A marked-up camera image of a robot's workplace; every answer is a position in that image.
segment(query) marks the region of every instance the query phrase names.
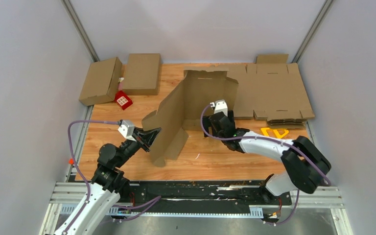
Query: red box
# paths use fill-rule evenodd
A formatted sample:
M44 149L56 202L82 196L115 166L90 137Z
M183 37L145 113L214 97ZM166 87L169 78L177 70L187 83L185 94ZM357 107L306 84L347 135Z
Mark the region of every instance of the red box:
M132 100L123 92L118 91L115 96L115 102L125 110L127 107L133 104Z

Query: cardboard sheet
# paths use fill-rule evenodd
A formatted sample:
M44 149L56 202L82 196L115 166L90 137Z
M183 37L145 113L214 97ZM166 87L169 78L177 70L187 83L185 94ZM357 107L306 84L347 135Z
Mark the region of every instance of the cardboard sheet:
M296 63L287 55L259 55L256 63L230 65L227 76L238 81L234 116L266 120L271 128L304 128L314 118Z
M162 128L149 152L154 165L165 166L165 158L178 158L188 139L185 130L201 130L201 112L210 102L225 99L230 109L234 107L238 83L227 77L227 71L223 67L185 68L184 79L157 111L142 120L146 130Z
M159 92L160 54L130 54L122 89L127 95L157 95Z
M90 106L113 101L118 92L121 69L122 62L117 57L92 63L81 90L80 102Z

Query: flattened cardboard box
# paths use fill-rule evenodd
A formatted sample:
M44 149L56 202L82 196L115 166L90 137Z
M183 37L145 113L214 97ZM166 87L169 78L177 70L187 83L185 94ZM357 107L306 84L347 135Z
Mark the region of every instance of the flattened cardboard box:
M213 101L224 99L233 109L238 83L227 77L224 67L187 67L184 79L160 103L157 111L142 120L146 130L162 130L150 147L155 166L165 166L165 158L176 160L188 139L185 130L201 130L200 116ZM205 115L211 115L208 109Z
M92 63L78 100L87 106L113 101L121 69L122 62L117 57Z
M157 95L159 92L160 54L130 54L122 81L127 95Z
M259 55L256 63L228 65L227 76L238 81L234 116L266 120L271 128L304 128L314 118L296 63L287 54Z

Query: folded cardboard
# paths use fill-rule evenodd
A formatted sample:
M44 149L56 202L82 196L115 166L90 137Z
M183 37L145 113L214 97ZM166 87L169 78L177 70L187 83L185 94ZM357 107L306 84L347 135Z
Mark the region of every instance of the folded cardboard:
M80 102L90 106L113 101L121 69L122 62L117 57L92 63L81 90Z
M124 72L123 91L128 95L157 95L160 54L130 54Z
M210 102L224 99L229 109L233 109L238 83L227 77L227 71L224 67L185 68L184 79L160 103L157 111L142 120L146 130L162 128L150 147L154 165L165 166L165 158L178 158L188 139L185 130L201 130L201 112Z
M227 76L239 84L235 118L266 120L271 128L303 128L315 117L298 65L287 64L287 58L259 55L256 63L228 65Z

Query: gray floor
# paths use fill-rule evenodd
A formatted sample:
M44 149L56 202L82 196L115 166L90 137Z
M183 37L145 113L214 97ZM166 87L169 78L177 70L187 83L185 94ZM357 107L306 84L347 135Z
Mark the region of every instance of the gray floor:
M288 216L283 209L283 218ZM94 235L336 235L329 209L298 209L280 226L259 219L140 217L121 224L99 226Z

